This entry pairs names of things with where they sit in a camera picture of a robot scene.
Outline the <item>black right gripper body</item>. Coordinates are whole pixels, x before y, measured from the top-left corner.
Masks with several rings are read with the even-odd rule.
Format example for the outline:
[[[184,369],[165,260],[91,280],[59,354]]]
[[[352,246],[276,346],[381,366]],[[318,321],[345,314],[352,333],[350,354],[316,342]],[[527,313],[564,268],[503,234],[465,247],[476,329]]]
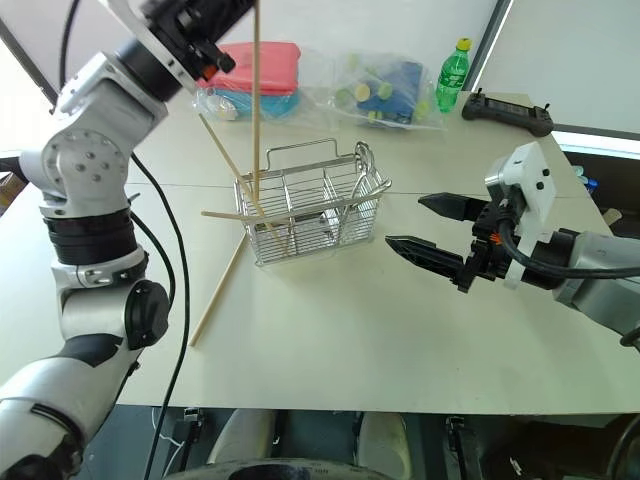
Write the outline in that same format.
[[[459,202],[461,213],[458,218],[473,222],[474,239],[469,255],[452,282],[460,292],[467,293],[477,277],[489,281],[505,278],[512,259],[502,245],[498,221],[510,218],[510,214],[498,204],[485,200],[462,196]]]

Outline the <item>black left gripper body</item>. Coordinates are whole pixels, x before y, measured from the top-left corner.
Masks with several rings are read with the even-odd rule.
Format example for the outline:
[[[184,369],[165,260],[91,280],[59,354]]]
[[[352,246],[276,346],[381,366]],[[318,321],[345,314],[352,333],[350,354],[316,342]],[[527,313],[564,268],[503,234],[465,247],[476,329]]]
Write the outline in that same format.
[[[202,30],[204,1],[146,1],[141,6],[148,27],[194,80],[210,80],[217,72],[229,73],[236,62]]]

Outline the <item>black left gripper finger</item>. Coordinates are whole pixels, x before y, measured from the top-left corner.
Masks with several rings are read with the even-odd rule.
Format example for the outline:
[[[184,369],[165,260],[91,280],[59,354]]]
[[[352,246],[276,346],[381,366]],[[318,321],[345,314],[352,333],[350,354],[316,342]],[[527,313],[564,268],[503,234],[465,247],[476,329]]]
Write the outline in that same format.
[[[255,0],[204,1],[201,4],[204,37],[212,43],[217,42],[253,9],[255,4]]]

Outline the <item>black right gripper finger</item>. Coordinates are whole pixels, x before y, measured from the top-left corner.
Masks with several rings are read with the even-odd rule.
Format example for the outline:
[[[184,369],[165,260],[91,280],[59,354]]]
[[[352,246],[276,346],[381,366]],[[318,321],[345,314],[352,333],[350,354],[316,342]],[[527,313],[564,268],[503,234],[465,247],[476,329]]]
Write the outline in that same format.
[[[449,192],[421,196],[418,203],[442,217],[457,221],[476,221],[489,204],[486,200]]]
[[[460,255],[439,249],[435,243],[415,236],[387,235],[385,242],[404,260],[458,284],[457,277],[464,267]]]

